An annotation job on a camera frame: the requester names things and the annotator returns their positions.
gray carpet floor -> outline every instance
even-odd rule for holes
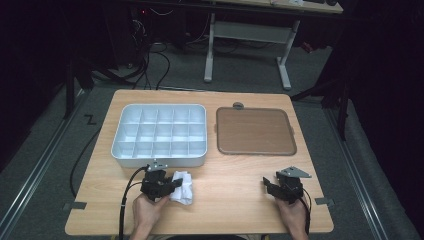
[[[197,89],[205,91],[283,93],[294,95],[312,87],[331,53],[331,49],[317,50],[310,54],[294,48],[287,61],[292,90],[282,89],[281,80],[274,58],[246,56],[241,48],[232,53],[215,54],[214,75],[211,83],[203,82],[205,49],[202,45],[186,48],[184,51],[168,48],[162,52],[169,58],[170,69],[161,89]],[[167,69],[167,61],[159,54],[151,54],[148,78],[152,88]],[[126,74],[120,69],[119,74]],[[146,79],[138,89],[148,88]],[[96,81],[91,92],[79,97],[81,103],[69,123],[64,137],[54,151],[47,171],[37,183],[28,204],[20,214],[9,239],[110,239],[110,236],[68,236],[64,227],[69,211],[66,204],[73,202],[69,176],[75,161],[84,146],[101,127],[113,93],[124,88],[106,81]],[[64,115],[65,91],[62,90],[49,108],[34,124],[31,134],[22,145],[8,167],[0,174],[0,216],[5,216],[21,187],[30,176]],[[310,239],[377,239],[367,215],[358,198],[358,192],[349,175],[346,153],[347,145],[355,164],[366,183],[371,199],[384,225],[386,236],[381,239],[419,239],[414,227],[403,213],[402,206],[378,166],[374,154],[355,115],[352,104],[346,125],[347,141],[340,143],[329,120],[335,110],[325,110],[319,98],[309,97],[294,102],[305,140],[316,168],[325,197],[332,199],[329,207],[334,221],[334,230],[328,234],[311,234]],[[87,115],[92,115],[88,124]],[[78,190],[95,141],[89,143],[76,168],[73,182]],[[272,235],[271,239],[290,239],[286,234]]]

human hand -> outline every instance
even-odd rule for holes
[[[308,206],[305,197],[302,200]],[[275,202],[280,209],[280,215],[293,240],[307,240],[308,234],[305,231],[306,209],[303,203],[297,199],[294,203],[275,198]]]
[[[145,194],[140,194],[133,202],[134,230],[130,240],[145,240],[160,218],[160,213],[169,201],[169,195],[153,202]]]

white cloth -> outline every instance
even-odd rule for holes
[[[172,177],[172,181],[180,178],[183,179],[183,184],[181,187],[175,188],[175,191],[171,193],[171,201],[180,202],[184,205],[190,205],[193,203],[193,183],[191,181],[191,174],[186,171],[175,171],[174,176]]]

desk leg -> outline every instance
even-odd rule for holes
[[[289,37],[287,39],[286,48],[284,49],[283,56],[277,58],[278,69],[280,70],[280,77],[281,77],[281,81],[283,82],[284,90],[291,90],[290,79],[286,69],[286,61],[287,61],[287,57],[289,56],[290,49],[293,45],[294,38],[296,37],[299,24],[300,24],[299,20],[294,22],[293,27],[290,31]]]
[[[206,56],[206,67],[205,67],[205,82],[212,81],[212,71],[213,71],[213,38],[215,33],[215,13],[211,13],[211,23],[209,30],[209,48],[208,55]]]

plastic organizer tray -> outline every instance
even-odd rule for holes
[[[203,165],[206,110],[199,104],[130,104],[122,110],[112,156],[123,167]]]

